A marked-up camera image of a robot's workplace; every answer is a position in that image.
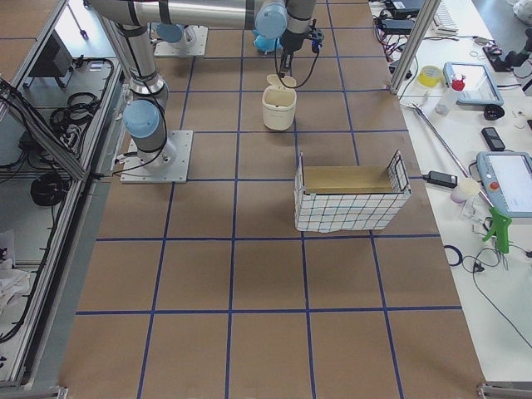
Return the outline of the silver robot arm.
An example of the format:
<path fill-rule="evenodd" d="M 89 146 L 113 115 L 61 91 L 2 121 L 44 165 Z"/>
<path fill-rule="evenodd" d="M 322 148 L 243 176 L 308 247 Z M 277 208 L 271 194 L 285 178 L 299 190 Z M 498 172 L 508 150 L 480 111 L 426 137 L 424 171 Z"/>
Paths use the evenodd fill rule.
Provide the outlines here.
<path fill-rule="evenodd" d="M 92 7 L 111 25 L 115 51 L 130 73 L 132 101 L 123 122 L 135 143 L 135 170 L 155 172 L 176 161 L 176 148 L 166 126 L 168 86 L 155 64 L 155 42 L 186 52 L 197 42 L 199 28 L 250 30 L 280 57 L 275 75 L 289 90 L 299 87 L 289 76 L 292 60 L 305 41 L 320 53 L 323 33 L 313 18 L 313 1 L 94 1 Z"/>
<path fill-rule="evenodd" d="M 196 40 L 194 29 L 189 25 L 160 23 L 155 29 L 164 42 L 185 42 L 192 44 Z"/>

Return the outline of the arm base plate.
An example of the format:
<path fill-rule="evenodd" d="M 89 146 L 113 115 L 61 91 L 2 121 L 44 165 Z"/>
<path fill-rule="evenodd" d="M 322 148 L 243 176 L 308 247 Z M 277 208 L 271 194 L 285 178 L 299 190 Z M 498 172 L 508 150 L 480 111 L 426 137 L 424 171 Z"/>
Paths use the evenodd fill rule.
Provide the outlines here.
<path fill-rule="evenodd" d="M 208 28 L 197 25 L 191 26 L 196 34 L 192 44 L 185 42 L 168 43 L 159 38 L 155 30 L 155 56 L 156 57 L 202 57 L 205 54 Z"/>
<path fill-rule="evenodd" d="M 137 150 L 130 139 L 128 151 L 137 155 L 125 159 L 126 172 L 121 173 L 123 184 L 165 184 L 187 181 L 193 131 L 169 131 L 162 152 L 147 154 Z"/>

